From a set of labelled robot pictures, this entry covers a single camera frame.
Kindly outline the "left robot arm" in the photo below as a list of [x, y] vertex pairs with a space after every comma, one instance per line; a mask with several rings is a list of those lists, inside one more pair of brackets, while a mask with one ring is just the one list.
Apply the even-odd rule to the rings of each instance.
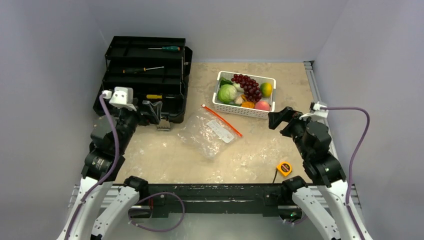
[[124, 153], [137, 126], [157, 125], [162, 102], [143, 101], [144, 111], [126, 105], [113, 117], [105, 100], [99, 100], [105, 114], [98, 119], [90, 135], [89, 153], [84, 160], [80, 186], [60, 240], [106, 240], [118, 222], [134, 205], [149, 199], [148, 182], [131, 176], [122, 192], [101, 211], [104, 198], [114, 185], [125, 161]]

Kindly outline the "red grape bunch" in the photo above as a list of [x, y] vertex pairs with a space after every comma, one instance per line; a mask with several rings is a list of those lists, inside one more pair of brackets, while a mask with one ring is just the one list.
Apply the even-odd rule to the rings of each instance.
[[230, 80], [232, 81], [232, 84], [234, 82], [240, 84], [240, 86], [244, 89], [244, 92], [240, 93], [245, 95], [249, 101], [256, 103], [262, 99], [259, 83], [251, 76], [234, 74]]

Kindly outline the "clear orange zip bag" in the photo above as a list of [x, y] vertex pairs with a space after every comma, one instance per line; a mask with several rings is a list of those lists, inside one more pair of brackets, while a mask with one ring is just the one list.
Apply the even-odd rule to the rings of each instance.
[[243, 135], [214, 110], [202, 104], [178, 132], [181, 141], [214, 159]]

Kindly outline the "garlic bulb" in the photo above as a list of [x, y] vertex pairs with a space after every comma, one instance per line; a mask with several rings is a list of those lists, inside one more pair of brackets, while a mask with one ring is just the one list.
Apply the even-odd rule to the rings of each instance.
[[236, 105], [238, 105], [238, 106], [241, 106], [242, 104], [243, 104], [243, 102], [244, 102], [245, 100], [244, 100], [244, 98], [243, 98], [243, 96], [242, 95], [240, 95], [240, 96], [238, 96], [235, 100], [234, 100], [234, 103], [236, 104]]

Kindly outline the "green cabbage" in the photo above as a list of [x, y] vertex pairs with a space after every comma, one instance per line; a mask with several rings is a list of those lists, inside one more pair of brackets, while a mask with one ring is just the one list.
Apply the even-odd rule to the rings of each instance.
[[222, 103], [230, 103], [234, 101], [238, 96], [237, 89], [231, 84], [224, 84], [220, 87], [217, 92], [217, 98]]

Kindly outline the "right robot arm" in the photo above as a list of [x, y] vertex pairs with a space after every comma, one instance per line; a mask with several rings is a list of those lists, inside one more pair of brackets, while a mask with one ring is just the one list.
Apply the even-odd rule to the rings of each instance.
[[300, 177], [292, 177], [282, 182], [280, 196], [288, 204], [295, 203], [302, 210], [302, 217], [293, 222], [295, 226], [309, 219], [325, 240], [370, 240], [372, 239], [362, 222], [352, 201], [353, 161], [370, 126], [369, 113], [360, 107], [356, 111], [365, 114], [366, 125], [355, 147], [345, 174], [339, 160], [330, 152], [332, 137], [329, 127], [320, 122], [334, 110], [320, 102], [312, 102], [308, 113], [285, 107], [279, 112], [268, 113], [269, 129], [276, 129], [280, 123], [287, 125], [280, 131], [284, 137], [294, 142], [307, 176], [324, 198], [324, 208]]

